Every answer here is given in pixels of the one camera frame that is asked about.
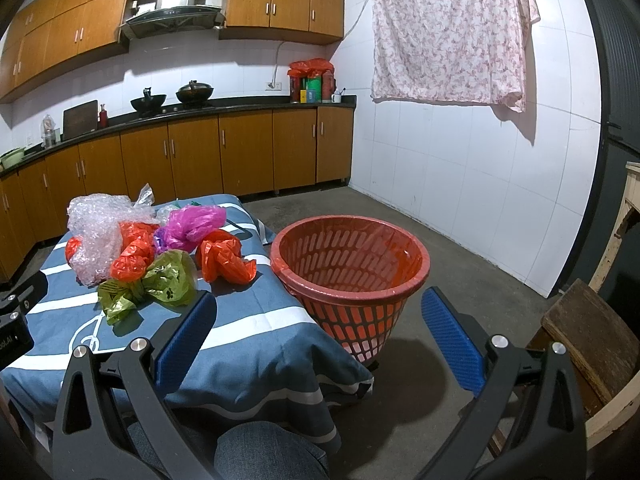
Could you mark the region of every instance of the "range hood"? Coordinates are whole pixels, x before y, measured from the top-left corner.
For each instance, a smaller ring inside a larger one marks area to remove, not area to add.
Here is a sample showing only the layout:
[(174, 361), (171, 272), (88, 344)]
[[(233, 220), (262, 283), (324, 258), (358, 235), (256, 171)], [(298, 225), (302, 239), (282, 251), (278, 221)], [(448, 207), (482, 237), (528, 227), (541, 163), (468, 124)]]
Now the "range hood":
[(203, 28), (222, 27), (225, 17), (222, 7), (214, 5), (195, 5), (195, 0), (157, 0), (144, 11), (140, 6), (138, 13), (120, 26), (124, 35), (133, 38), (146, 38), (179, 30), (202, 30)]

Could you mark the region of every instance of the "red bottle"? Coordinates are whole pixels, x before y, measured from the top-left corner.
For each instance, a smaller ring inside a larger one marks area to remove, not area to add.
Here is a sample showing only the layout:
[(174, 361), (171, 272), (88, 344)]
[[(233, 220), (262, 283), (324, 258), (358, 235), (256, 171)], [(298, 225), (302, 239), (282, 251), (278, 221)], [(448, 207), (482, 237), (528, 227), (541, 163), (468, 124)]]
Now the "red bottle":
[(104, 109), (104, 105), (100, 105), (100, 113), (98, 114), (98, 128), (106, 128), (107, 126), (109, 126), (107, 110)]

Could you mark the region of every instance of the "basket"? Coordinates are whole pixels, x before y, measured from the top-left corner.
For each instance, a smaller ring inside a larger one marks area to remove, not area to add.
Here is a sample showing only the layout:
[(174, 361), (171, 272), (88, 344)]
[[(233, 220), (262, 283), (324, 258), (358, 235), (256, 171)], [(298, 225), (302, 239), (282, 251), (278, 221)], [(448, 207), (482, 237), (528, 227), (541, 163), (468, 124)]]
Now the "basket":
[(362, 216), (317, 216), (282, 230), (271, 267), (325, 332), (364, 365), (382, 350), (431, 261), (409, 232)]

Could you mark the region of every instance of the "purple plastic bag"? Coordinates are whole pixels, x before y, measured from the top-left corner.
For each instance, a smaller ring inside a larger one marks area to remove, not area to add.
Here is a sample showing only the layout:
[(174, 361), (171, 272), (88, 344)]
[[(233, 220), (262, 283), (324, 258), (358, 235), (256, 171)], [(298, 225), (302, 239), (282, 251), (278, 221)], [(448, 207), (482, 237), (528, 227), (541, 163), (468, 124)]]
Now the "purple plastic bag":
[(191, 253), (205, 236), (221, 228), (225, 221), (226, 210), (223, 207), (188, 205), (178, 211), (171, 211), (162, 239), (167, 249)]

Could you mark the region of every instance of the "blue gripper pad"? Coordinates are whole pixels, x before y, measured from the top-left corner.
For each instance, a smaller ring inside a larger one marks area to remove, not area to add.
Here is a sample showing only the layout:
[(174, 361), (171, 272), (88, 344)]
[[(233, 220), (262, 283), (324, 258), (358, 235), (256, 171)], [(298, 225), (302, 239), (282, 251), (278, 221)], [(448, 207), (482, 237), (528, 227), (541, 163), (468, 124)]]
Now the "blue gripper pad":
[(156, 358), (156, 392), (161, 397), (175, 392), (184, 380), (202, 343), (216, 322), (213, 294), (204, 294)]
[(484, 387), (483, 358), (433, 287), (422, 295), (422, 318), (460, 387), (477, 397)]

